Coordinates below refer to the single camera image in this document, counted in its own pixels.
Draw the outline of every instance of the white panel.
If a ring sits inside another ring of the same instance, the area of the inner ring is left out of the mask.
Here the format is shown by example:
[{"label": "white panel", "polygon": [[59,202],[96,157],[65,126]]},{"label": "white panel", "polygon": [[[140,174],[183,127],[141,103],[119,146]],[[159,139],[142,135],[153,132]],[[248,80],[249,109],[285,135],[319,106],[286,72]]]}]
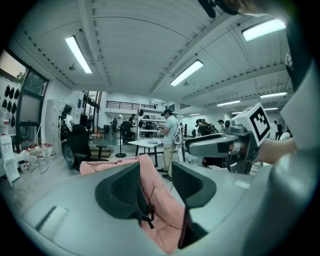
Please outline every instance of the white panel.
[{"label": "white panel", "polygon": [[196,0],[93,1],[94,17],[126,17],[159,24],[192,40],[211,19]]},{"label": "white panel", "polygon": [[231,32],[212,42],[205,50],[226,69],[231,78],[250,71],[246,57]]}]

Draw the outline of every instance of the trash can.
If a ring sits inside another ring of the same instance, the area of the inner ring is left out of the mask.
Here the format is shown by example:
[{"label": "trash can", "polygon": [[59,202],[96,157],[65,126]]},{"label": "trash can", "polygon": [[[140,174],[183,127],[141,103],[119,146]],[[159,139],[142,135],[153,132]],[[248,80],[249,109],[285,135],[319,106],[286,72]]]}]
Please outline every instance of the trash can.
[{"label": "trash can", "polygon": [[19,164],[20,171],[25,174],[28,171],[28,166],[26,161],[21,160],[18,162],[18,164]]}]

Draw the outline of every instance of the floor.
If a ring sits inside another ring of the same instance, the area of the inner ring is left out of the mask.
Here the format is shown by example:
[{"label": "floor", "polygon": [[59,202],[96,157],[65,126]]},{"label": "floor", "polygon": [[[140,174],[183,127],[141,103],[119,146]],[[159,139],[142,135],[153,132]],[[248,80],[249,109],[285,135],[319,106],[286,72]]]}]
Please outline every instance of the floor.
[{"label": "floor", "polygon": [[[119,158],[115,157],[116,153],[120,152],[120,140],[107,134],[106,138],[94,138],[89,142],[91,147],[103,144],[112,148],[112,154],[108,158],[110,162],[116,161]],[[161,146],[158,146],[157,151],[161,151]],[[125,158],[132,158],[136,154],[136,146],[128,144],[127,141],[123,142],[121,146],[122,153],[126,154]],[[155,156],[150,156],[153,162],[155,162]],[[174,153],[173,160],[177,161],[178,154]],[[158,167],[161,169],[164,165],[163,154],[157,154]],[[214,167],[220,171],[226,171],[226,169]],[[257,166],[252,166],[250,174],[255,175]],[[49,169],[43,174],[40,174],[39,169],[35,169],[32,173],[30,171],[26,173],[20,173],[20,178],[13,182],[13,188],[10,187],[8,181],[5,179],[0,182],[0,192],[4,195],[12,212],[16,215],[23,215],[23,213],[30,208],[35,202],[43,198],[47,193],[54,190],[59,184],[64,183],[74,177],[79,176],[79,172],[76,170],[69,170],[63,156],[56,159],[54,162],[49,163]],[[171,190],[172,196],[174,196],[178,202],[183,204],[178,192],[173,187],[172,182],[163,178],[163,181],[167,188]]]}]

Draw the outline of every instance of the pink cushion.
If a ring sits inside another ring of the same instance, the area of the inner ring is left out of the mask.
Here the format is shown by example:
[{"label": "pink cushion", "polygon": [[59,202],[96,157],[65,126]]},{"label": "pink cushion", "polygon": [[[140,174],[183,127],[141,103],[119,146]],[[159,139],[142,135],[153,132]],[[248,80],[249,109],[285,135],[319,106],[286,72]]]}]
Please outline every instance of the pink cushion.
[{"label": "pink cushion", "polygon": [[146,221],[142,221],[141,228],[163,251],[171,254],[178,246],[185,208],[170,194],[147,154],[115,162],[82,162],[80,174],[88,175],[136,162],[140,163],[140,180],[144,195],[155,209],[152,221],[154,229],[150,229]]}]

